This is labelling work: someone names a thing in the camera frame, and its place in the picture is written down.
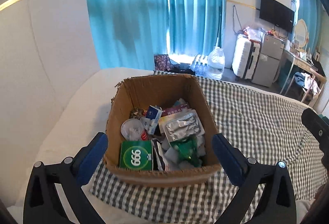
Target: checkered blanket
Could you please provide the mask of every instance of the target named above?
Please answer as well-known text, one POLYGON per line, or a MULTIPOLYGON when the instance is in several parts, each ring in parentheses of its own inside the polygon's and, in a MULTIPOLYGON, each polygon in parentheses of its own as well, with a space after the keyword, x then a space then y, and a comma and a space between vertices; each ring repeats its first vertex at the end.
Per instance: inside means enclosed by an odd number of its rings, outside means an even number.
MULTIPOLYGON (((219 132, 231 145, 262 164, 284 161, 295 199, 312 199, 327 176, 319 144, 301 123, 305 107, 231 83, 197 78, 219 132)), ((259 185, 243 222, 252 217, 263 189, 259 185)), ((223 170, 203 184, 153 188, 126 184, 101 164, 90 192, 113 207, 149 221, 214 223, 237 190, 223 170)))

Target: green plastic packet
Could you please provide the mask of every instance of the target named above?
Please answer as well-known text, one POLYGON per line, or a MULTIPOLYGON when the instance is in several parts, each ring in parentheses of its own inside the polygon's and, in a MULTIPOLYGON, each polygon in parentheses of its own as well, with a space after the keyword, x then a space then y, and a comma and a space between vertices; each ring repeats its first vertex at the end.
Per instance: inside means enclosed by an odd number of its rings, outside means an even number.
POLYGON ((188 161, 195 168, 201 167, 202 161, 197 155, 196 137, 191 136, 184 140, 177 140, 170 145, 179 152, 179 162, 188 161))

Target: black tv screen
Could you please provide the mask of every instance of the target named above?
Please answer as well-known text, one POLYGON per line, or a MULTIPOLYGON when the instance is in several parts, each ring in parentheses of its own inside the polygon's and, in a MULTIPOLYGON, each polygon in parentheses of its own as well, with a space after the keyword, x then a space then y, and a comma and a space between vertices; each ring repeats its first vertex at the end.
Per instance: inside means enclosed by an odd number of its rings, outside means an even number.
POLYGON ((295 12, 276 0, 261 0, 259 18, 292 33, 295 12))

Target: chair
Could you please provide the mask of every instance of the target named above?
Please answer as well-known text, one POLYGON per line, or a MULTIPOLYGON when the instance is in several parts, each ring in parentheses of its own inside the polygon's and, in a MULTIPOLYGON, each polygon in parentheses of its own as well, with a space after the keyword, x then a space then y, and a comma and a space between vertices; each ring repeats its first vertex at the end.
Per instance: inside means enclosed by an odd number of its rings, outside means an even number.
MULTIPOLYGON (((320 95, 320 93, 321 93, 321 90, 322 90, 323 86, 324 86, 325 83, 327 82, 327 79, 326 79, 324 76, 322 76, 322 75, 320 75, 319 73, 317 73, 317 72, 316 72, 315 70, 313 70, 312 68, 310 69, 310 72, 311 72, 311 74, 312 74, 312 83, 311 83, 311 85, 309 86, 308 89, 306 89, 305 86, 302 88, 302 89, 303 89, 303 92, 304 92, 304 95, 303 95, 303 98, 302 98, 301 102, 302 102, 302 103, 305 102, 307 96, 309 95, 309 93, 310 93, 310 91, 311 91, 311 89, 312 89, 313 82, 316 80, 316 82, 318 83, 318 86, 319 86, 320 91, 319 91, 316 95, 312 96, 312 98, 311 98, 311 101, 310 101, 310 103, 309 103, 309 106, 312 108, 312 107, 315 105, 315 102, 316 102, 316 100, 318 99, 318 97, 319 97, 319 95, 320 95)), ((294 81, 295 81, 295 75, 292 77, 292 80, 291 80, 291 82, 290 82, 290 84, 289 84, 289 86, 288 86, 288 88, 287 88, 287 90, 286 90, 284 96, 287 95, 287 93, 288 93, 288 91, 289 91, 289 89, 290 89, 290 87, 292 86, 292 83, 293 83, 294 81)))

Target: blue gripper pad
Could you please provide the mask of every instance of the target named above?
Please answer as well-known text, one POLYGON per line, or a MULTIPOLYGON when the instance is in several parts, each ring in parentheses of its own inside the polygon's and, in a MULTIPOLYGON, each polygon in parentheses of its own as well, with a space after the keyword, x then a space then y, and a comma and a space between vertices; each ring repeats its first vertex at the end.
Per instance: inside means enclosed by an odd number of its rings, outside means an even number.
POLYGON ((108 147, 107 135, 98 132, 73 159, 71 171, 80 186, 88 184, 108 147))
POLYGON ((235 186, 241 187, 248 170, 247 159, 239 149, 233 148, 221 133, 213 136, 212 145, 213 151, 230 182, 235 186))

